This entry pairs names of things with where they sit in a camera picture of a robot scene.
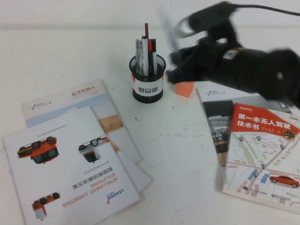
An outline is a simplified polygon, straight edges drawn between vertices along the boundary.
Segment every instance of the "paper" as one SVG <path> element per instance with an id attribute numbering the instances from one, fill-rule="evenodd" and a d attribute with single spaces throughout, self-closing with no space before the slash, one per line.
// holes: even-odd
<path id="1" fill-rule="evenodd" d="M 66 113 L 75 111 L 76 109 L 77 107 L 73 107 Z M 130 177 L 133 185 L 135 186 L 137 192 L 141 192 L 142 190 L 144 190 L 144 188 L 151 183 L 150 177 L 146 175 L 135 163 L 133 163 L 122 151 L 120 151 L 120 149 L 114 143 L 112 144 L 112 146 L 117 153 L 119 160 L 123 164 L 124 169 Z M 0 150 L 0 162 L 6 168 L 9 175 L 13 177 L 5 150 Z"/>
<path id="2" fill-rule="evenodd" d="M 176 94 L 189 98 L 194 90 L 194 82 L 181 82 L 177 84 Z"/>
<path id="3" fill-rule="evenodd" d="M 29 225 L 93 225 L 139 200 L 90 107 L 3 140 Z"/>
<path id="4" fill-rule="evenodd" d="M 27 127 L 51 120 L 73 107 L 91 106 L 98 122 L 105 123 L 106 134 L 134 162 L 141 161 L 129 132 L 101 80 L 79 85 L 59 93 L 22 104 Z"/>

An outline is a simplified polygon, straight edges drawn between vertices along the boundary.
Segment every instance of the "white wall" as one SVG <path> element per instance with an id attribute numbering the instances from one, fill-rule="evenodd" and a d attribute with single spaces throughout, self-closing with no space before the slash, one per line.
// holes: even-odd
<path id="1" fill-rule="evenodd" d="M 169 7 L 174 22 L 219 0 L 0 0 L 0 28 L 139 28 L 160 27 L 158 6 Z M 299 0 L 232 0 L 300 12 Z M 241 9 L 238 26 L 297 26 L 300 17 L 262 9 Z"/>

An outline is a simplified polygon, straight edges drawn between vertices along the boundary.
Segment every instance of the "label on pen holder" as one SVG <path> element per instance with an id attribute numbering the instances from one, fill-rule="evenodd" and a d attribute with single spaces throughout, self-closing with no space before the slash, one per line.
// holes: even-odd
<path id="1" fill-rule="evenodd" d="M 132 75 L 132 88 L 141 96 L 151 97 L 159 94 L 163 90 L 164 76 L 153 82 L 143 82 L 137 80 Z"/>

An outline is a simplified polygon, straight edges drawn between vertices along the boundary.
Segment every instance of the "red banner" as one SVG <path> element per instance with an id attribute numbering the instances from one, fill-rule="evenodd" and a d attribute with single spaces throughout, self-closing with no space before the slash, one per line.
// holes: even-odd
<path id="1" fill-rule="evenodd" d="M 234 105 L 231 131 L 266 132 L 287 138 L 294 138 L 300 132 L 268 109 L 239 103 Z"/>

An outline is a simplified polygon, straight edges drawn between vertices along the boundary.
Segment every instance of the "black mesh pen holder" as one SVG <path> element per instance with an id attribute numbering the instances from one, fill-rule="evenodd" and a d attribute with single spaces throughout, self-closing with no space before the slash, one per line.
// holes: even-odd
<path id="1" fill-rule="evenodd" d="M 150 76 L 139 75 L 135 71 L 135 56 L 129 62 L 132 73 L 133 97 L 142 103 L 157 102 L 163 96 L 165 60 L 160 55 L 157 58 L 157 74 Z"/>

